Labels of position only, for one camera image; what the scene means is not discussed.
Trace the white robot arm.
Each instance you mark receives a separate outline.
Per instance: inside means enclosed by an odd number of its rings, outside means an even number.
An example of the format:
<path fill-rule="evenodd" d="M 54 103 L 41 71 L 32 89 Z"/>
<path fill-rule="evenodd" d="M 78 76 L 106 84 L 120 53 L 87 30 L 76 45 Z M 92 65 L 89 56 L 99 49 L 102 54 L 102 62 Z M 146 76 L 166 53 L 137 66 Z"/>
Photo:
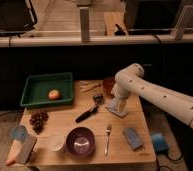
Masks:
<path fill-rule="evenodd" d="M 124 117 L 126 100 L 135 93 L 193 129 L 193 97 L 145 81 L 143 76 L 144 69 L 138 63 L 118 71 L 112 88 L 114 98 L 107 110 Z"/>

